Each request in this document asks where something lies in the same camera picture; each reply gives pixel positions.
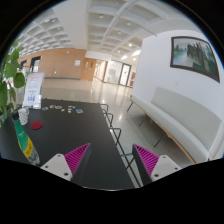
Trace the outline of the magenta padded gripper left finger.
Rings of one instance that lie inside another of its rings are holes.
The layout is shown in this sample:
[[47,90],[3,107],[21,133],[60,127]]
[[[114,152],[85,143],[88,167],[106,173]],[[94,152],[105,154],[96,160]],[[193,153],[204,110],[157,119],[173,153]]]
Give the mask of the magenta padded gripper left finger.
[[91,152],[91,144],[87,143],[65,155],[54,155],[41,168],[65,180],[80,184],[84,177]]

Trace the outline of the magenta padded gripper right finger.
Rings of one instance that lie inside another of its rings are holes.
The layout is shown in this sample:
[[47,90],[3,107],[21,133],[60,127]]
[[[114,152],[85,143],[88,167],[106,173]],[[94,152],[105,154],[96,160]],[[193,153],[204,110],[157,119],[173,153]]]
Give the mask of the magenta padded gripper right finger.
[[181,167],[167,155],[158,156],[136,144],[133,145],[132,154],[143,185],[148,185],[151,182],[181,170]]

